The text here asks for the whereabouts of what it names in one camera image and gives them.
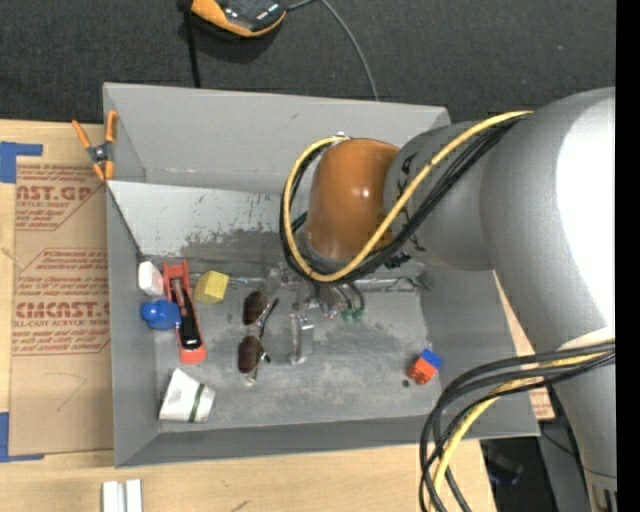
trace black carpet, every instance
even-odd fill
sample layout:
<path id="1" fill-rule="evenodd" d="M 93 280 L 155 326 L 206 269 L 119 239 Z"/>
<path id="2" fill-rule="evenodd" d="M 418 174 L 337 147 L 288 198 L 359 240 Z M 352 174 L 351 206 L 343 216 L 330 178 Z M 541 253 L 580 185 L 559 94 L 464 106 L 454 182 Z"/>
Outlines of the black carpet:
<path id="1" fill-rule="evenodd" d="M 382 101 L 445 106 L 454 121 L 615 85 L 613 0 L 329 0 Z M 0 117 L 102 121 L 105 81 L 192 84 L 175 0 L 0 2 Z M 196 31 L 206 88 L 371 98 L 322 3 L 260 41 Z"/>

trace white plastic piece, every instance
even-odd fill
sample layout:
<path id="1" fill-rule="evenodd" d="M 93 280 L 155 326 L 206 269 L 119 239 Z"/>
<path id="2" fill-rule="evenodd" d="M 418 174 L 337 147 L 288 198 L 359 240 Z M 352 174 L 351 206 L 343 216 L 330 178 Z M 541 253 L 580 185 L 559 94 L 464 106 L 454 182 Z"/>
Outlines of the white plastic piece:
<path id="1" fill-rule="evenodd" d="M 102 512 L 142 512 L 142 482 L 103 482 Z"/>
<path id="2" fill-rule="evenodd" d="M 162 273 L 150 261 L 143 261 L 138 265 L 138 286 L 150 297 L 164 296 Z"/>

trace blue tape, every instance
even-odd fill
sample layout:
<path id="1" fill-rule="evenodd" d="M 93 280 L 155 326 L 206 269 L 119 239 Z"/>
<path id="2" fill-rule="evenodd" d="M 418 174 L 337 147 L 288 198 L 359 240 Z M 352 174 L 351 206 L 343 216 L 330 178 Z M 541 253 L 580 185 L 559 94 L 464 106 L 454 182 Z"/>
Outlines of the blue tape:
<path id="1" fill-rule="evenodd" d="M 0 142 L 0 182 L 16 182 L 16 160 L 18 156 L 42 156 L 42 144 Z"/>
<path id="2" fill-rule="evenodd" d="M 20 460 L 38 460 L 43 455 L 21 455 L 9 457 L 9 413 L 0 413 L 0 463 L 16 462 Z"/>

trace power cord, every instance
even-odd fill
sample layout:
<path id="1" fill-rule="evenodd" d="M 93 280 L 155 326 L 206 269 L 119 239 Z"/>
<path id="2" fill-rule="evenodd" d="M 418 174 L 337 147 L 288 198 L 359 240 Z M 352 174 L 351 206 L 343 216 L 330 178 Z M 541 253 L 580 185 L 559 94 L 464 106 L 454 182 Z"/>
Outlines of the power cord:
<path id="1" fill-rule="evenodd" d="M 373 98 L 376 101 L 380 101 L 380 97 L 378 96 L 378 90 L 376 88 L 376 84 L 373 81 L 373 76 L 371 75 L 371 70 L 369 69 L 369 64 L 367 63 L 367 59 L 365 58 L 364 53 L 362 52 L 362 49 L 360 48 L 360 45 L 358 44 L 358 41 L 356 41 L 355 36 L 351 32 L 351 30 L 349 30 L 349 27 L 347 26 L 345 21 L 342 19 L 342 17 L 331 6 L 331 4 L 329 2 L 327 2 L 327 0 L 320 0 L 320 3 L 322 5 L 324 5 L 324 7 L 338 21 L 338 23 L 340 24 L 340 26 L 344 30 L 345 34 L 347 34 L 347 37 L 351 40 L 351 43 L 353 44 L 353 47 L 355 48 L 356 53 L 358 54 L 358 58 L 360 59 L 360 62 L 362 62 L 362 66 L 364 67 L 364 72 L 367 75 L 367 80 L 369 81 L 369 86 L 371 87 L 371 93 L 373 94 Z"/>
<path id="2" fill-rule="evenodd" d="M 196 54 L 196 41 L 193 37 L 193 25 L 191 24 L 191 6 L 193 0 L 178 0 L 177 6 L 184 17 L 184 29 L 187 34 L 187 46 L 189 47 L 189 61 L 191 62 L 191 76 L 193 78 L 193 86 L 200 89 L 200 68 L 198 67 L 198 55 Z"/>
<path id="3" fill-rule="evenodd" d="M 615 347 L 615 344 L 603 344 L 603 345 L 599 345 L 597 347 L 595 347 L 595 349 L 591 349 L 591 348 L 586 348 L 584 350 L 584 352 L 581 352 L 582 354 L 589 354 L 589 353 L 593 353 L 593 350 L 595 351 L 599 351 L 599 350 L 608 350 L 611 349 L 612 347 Z M 537 358 L 537 356 L 529 356 L 527 358 L 523 358 L 522 359 L 522 364 L 529 364 L 531 362 L 542 362 L 542 361 L 551 361 L 553 360 L 553 358 L 557 359 L 557 352 L 549 352 L 546 354 L 542 354 L 543 357 L 541 357 L 539 360 L 534 359 Z M 569 357 L 572 356 L 574 354 L 580 354 L 580 352 L 566 352 L 563 351 L 562 352 L 562 356 L 563 357 Z M 473 404 L 471 404 L 470 406 L 468 406 L 467 408 L 465 408 L 463 411 L 461 411 L 453 421 L 451 421 L 451 423 L 449 424 L 449 427 L 447 428 L 447 430 L 445 431 L 444 434 L 442 434 L 441 432 L 441 428 L 440 428 L 440 420 L 441 420 L 441 414 L 442 414 L 442 410 L 444 407 L 446 407 L 448 404 L 452 403 L 453 401 L 455 401 L 456 399 L 460 398 L 461 396 L 464 396 L 465 394 L 480 389 L 482 387 L 485 387 L 486 385 L 494 385 L 495 383 L 499 382 L 502 378 L 504 379 L 515 379 L 518 377 L 530 377 L 531 371 L 528 371 L 527 373 L 524 372 L 516 372 L 516 373 L 505 373 L 502 376 L 498 376 L 497 378 L 495 376 L 492 376 L 490 379 L 486 378 L 486 379 L 480 379 L 478 381 L 472 382 L 469 386 L 466 386 L 467 389 L 461 388 L 458 390 L 455 390 L 456 387 L 456 382 L 452 382 L 448 387 L 447 390 L 445 390 L 445 392 L 443 393 L 443 395 L 441 396 L 440 400 L 438 401 L 438 404 L 436 405 L 436 407 L 434 408 L 434 410 L 432 411 L 432 413 L 429 415 L 429 417 L 427 418 L 427 421 L 424 425 L 423 428 L 423 432 L 421 435 L 421 439 L 420 439 L 420 460 L 421 461 L 425 461 L 424 463 L 425 465 L 423 466 L 423 479 L 424 479 L 424 483 L 427 486 L 429 493 L 432 497 L 432 500 L 434 500 L 434 503 L 436 503 L 437 507 L 441 506 L 441 502 L 439 501 L 439 497 L 438 497 L 438 492 L 435 489 L 434 485 L 433 485 L 433 480 L 430 477 L 429 474 L 429 467 L 434 463 L 436 457 L 439 457 L 442 454 L 442 450 L 445 446 L 445 443 L 448 441 L 448 439 L 450 438 L 452 431 L 456 428 L 456 426 L 464 419 L 465 415 L 467 413 L 469 413 L 474 406 L 484 402 L 485 400 L 489 400 L 495 396 L 504 396 L 507 394 L 513 394 L 513 393 L 519 393 L 522 391 L 528 391 L 530 389 L 537 389 L 540 387 L 546 387 L 549 386 L 551 384 L 556 384 L 558 382 L 561 382 L 563 380 L 575 377 L 577 375 L 580 375 L 582 373 L 585 373 L 586 371 L 589 371 L 590 369 L 594 369 L 595 367 L 599 367 L 601 365 L 604 364 L 611 364 L 613 362 L 613 360 L 611 358 L 615 358 L 615 352 L 613 353 L 609 353 L 606 356 L 603 356 L 603 359 L 600 359 L 598 361 L 595 362 L 588 362 L 588 363 L 584 363 L 583 365 L 579 365 L 577 368 L 574 369 L 569 369 L 567 371 L 567 373 L 562 373 L 560 375 L 557 375 L 558 369 L 549 369 L 549 368 L 543 368 L 542 369 L 542 373 L 539 375 L 539 377 L 545 377 L 546 380 L 543 380 L 541 382 L 537 382 L 535 384 L 530 384 L 530 385 L 523 385 L 521 387 L 518 387 L 517 389 L 513 389 L 513 390 L 505 390 L 502 392 L 497 392 L 494 395 L 487 395 L 484 398 L 474 402 Z M 498 363 L 505 363 L 508 362 L 509 360 L 505 360 L 502 362 L 498 362 Z M 488 367 L 490 367 L 492 364 L 490 363 L 489 365 L 485 365 L 483 367 L 480 368 L 487 368 L 486 371 L 491 371 L 488 369 Z M 505 368 L 504 365 L 501 366 L 496 366 L 495 368 Z M 473 373 L 469 372 L 467 374 L 464 374 L 461 378 L 468 380 L 468 378 L 471 378 L 470 375 Z M 435 450 L 433 451 L 432 455 L 430 457 L 427 458 L 426 453 L 427 453 L 427 441 L 428 441 L 428 437 L 429 437 L 429 433 L 432 432 L 434 439 L 437 440 L 436 443 L 436 447 Z M 471 509 L 469 508 L 469 506 L 466 504 L 466 501 L 464 500 L 464 497 L 462 496 L 462 493 L 460 491 L 460 489 L 458 488 L 455 479 L 453 478 L 453 474 L 451 473 L 451 471 L 447 468 L 446 472 L 445 472 L 446 478 L 447 478 L 447 482 L 449 483 L 449 486 L 451 488 L 451 491 L 453 492 L 456 500 L 460 503 L 462 509 L 464 510 L 464 512 L 471 512 Z M 423 504 L 424 503 L 424 497 L 423 497 L 423 489 L 421 487 L 420 489 L 420 503 Z M 441 510 L 445 510 L 444 507 L 442 506 L 442 508 L 437 508 L 437 510 L 441 511 Z"/>
<path id="4" fill-rule="evenodd" d="M 287 12 L 295 11 L 302 7 L 305 7 L 316 0 L 302 0 L 296 4 L 291 5 L 287 8 Z M 369 69 L 369 64 L 367 63 L 367 59 L 358 44 L 355 36 L 347 26 L 346 22 L 342 19 L 342 17 L 338 14 L 338 12 L 333 8 L 329 2 L 326 0 L 320 0 L 320 3 L 331 13 L 331 15 L 338 21 L 344 32 L 347 34 L 347 37 L 353 44 L 353 47 L 358 54 L 358 58 L 360 62 L 362 62 L 362 66 L 364 67 L 364 71 L 367 75 L 367 80 L 369 82 L 369 86 L 371 87 L 371 92 L 376 101 L 380 101 L 378 96 L 378 90 L 376 88 L 376 84 L 373 80 L 373 76 L 371 74 L 371 70 Z M 184 18 L 184 27 L 187 36 L 187 46 L 189 48 L 189 61 L 191 63 L 191 76 L 193 78 L 193 86 L 197 89 L 202 87 L 202 83 L 200 80 L 200 69 L 198 66 L 198 55 L 196 53 L 196 43 L 195 38 L 193 36 L 193 24 L 191 23 L 191 6 L 193 5 L 193 0 L 177 0 L 178 11 L 180 11 Z"/>

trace blue block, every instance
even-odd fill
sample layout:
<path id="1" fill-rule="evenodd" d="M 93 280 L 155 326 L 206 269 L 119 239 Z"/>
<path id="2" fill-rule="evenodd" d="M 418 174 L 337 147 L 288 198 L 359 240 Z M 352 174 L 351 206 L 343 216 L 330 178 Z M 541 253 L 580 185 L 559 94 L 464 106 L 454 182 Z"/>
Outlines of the blue block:
<path id="1" fill-rule="evenodd" d="M 436 369 L 440 368 L 440 365 L 442 365 L 442 359 L 440 359 L 440 356 L 434 354 L 427 348 L 422 351 L 420 357 Z"/>
<path id="2" fill-rule="evenodd" d="M 180 308 L 175 302 L 159 299 L 145 302 L 140 306 L 140 316 L 152 329 L 168 331 L 182 324 Z"/>

